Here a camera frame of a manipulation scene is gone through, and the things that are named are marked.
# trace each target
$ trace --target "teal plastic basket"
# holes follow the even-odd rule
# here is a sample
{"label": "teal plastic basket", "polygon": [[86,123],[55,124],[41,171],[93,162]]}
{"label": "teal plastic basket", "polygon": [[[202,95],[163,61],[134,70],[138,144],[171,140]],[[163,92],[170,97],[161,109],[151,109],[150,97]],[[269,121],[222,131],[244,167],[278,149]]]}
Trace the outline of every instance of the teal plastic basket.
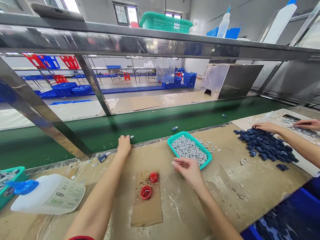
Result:
{"label": "teal plastic basket", "polygon": [[[24,174],[24,170],[26,169],[25,167],[15,167],[15,168],[9,168],[5,170],[5,172],[12,172],[13,170],[19,169],[20,172],[11,180],[11,181],[17,181],[17,182],[24,182],[28,179],[28,176]],[[4,205],[13,197],[13,187],[5,186],[1,191],[0,191],[0,209],[3,208]]]}
{"label": "teal plastic basket", "polygon": [[140,20],[140,27],[142,28],[167,32],[189,33],[192,25],[193,23],[190,21],[155,12],[145,12]]}
{"label": "teal plastic basket", "polygon": [[179,132],[179,133],[177,133],[177,134],[169,137],[169,138],[168,138],[168,141],[167,141],[169,147],[171,148],[171,150],[174,152],[174,154],[175,154],[177,157],[180,157],[180,156],[176,153],[176,151],[173,149],[173,147],[171,146],[171,144],[172,144],[175,140],[177,140],[179,137],[181,137],[182,135],[184,135],[184,136],[185,136],[186,138],[188,138],[188,139],[191,139],[191,141],[195,142],[196,146],[197,146],[202,152],[204,152],[204,153],[207,155],[208,159],[206,160],[206,162],[205,162],[204,164],[202,164],[202,165],[200,166],[200,170],[203,169],[203,168],[204,168],[205,166],[207,166],[208,163],[212,160],[212,155],[211,155],[211,153],[210,153],[207,149],[205,149],[205,147],[202,146],[202,144],[199,143],[190,133],[188,133],[188,132]]}

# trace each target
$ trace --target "cardboard sheet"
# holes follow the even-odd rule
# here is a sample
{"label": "cardboard sheet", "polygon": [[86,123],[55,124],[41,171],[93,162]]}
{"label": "cardboard sheet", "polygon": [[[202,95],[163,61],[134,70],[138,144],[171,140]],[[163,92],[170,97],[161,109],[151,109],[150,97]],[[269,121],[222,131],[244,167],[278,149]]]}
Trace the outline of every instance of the cardboard sheet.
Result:
{"label": "cardboard sheet", "polygon": [[130,102],[134,111],[160,106],[155,96],[134,97]]}
{"label": "cardboard sheet", "polygon": [[[156,183],[151,183],[150,173],[157,172],[159,179]],[[131,216],[131,227],[150,226],[162,222],[162,210],[160,199],[160,174],[159,169],[139,172],[137,174],[136,189],[134,195],[134,204]],[[141,198],[140,191],[143,186],[149,185],[152,188],[149,200]]]}

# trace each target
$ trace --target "red bottle cap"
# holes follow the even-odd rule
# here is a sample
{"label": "red bottle cap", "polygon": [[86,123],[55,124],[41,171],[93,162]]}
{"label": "red bottle cap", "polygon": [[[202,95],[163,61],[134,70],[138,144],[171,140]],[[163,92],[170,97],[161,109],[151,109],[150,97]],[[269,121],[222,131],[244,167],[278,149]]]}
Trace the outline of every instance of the red bottle cap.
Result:
{"label": "red bottle cap", "polygon": [[155,183],[158,181],[158,174],[156,172],[152,172],[150,173],[150,181],[152,183]]}
{"label": "red bottle cap", "polygon": [[144,186],[142,189],[141,189],[141,198],[146,200],[148,198],[150,198],[151,196],[151,187],[150,186]]}

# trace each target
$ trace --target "white plastic bottle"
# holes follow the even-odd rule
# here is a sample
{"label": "white plastic bottle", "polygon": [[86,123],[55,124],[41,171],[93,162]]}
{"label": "white plastic bottle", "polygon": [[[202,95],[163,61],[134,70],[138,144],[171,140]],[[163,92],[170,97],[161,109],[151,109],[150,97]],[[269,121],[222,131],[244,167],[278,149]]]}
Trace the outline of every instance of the white plastic bottle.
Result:
{"label": "white plastic bottle", "polygon": [[73,212],[80,204],[86,187],[59,174],[39,177],[25,182],[7,182],[20,196],[12,211],[61,215]]}
{"label": "white plastic bottle", "polygon": [[277,43],[281,33],[297,9],[295,5],[296,1],[297,0],[289,0],[288,4],[278,12],[266,38],[263,40],[264,43]]}
{"label": "white plastic bottle", "polygon": [[219,30],[218,30],[218,33],[217,33],[217,37],[219,37],[219,38],[225,38],[226,37],[226,33],[227,33],[228,26],[229,26],[229,23],[230,23],[229,10],[230,10],[230,6],[228,8],[227,13],[223,16],[223,19],[222,19],[222,21],[221,21],[221,23],[219,25]]}

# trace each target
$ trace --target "stainless steel shelf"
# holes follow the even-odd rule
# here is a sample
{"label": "stainless steel shelf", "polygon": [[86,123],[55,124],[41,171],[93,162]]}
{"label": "stainless steel shelf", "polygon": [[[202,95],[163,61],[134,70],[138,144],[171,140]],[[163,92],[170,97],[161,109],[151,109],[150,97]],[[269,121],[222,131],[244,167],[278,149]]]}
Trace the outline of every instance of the stainless steel shelf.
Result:
{"label": "stainless steel shelf", "polygon": [[319,61],[320,50],[117,25],[0,14],[0,51]]}

